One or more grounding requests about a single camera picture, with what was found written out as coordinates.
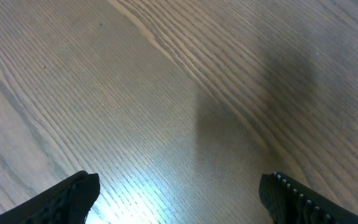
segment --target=wooden table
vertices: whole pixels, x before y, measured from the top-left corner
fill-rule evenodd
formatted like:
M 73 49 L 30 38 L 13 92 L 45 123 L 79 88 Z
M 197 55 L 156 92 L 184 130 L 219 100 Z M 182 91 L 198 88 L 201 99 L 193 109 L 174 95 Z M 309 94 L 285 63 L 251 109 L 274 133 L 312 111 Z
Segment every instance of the wooden table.
M 270 223 L 275 170 L 358 214 L 358 1 L 0 0 L 0 213 L 83 169 L 89 223 Z

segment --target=wood grain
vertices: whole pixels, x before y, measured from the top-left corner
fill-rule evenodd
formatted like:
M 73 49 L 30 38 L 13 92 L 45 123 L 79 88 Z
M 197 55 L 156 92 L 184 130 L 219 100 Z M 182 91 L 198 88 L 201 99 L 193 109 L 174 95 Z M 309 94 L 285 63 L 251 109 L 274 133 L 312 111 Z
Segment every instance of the wood grain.
M 0 0 L 0 213 L 82 169 L 89 223 L 270 223 L 274 170 L 358 214 L 358 0 Z

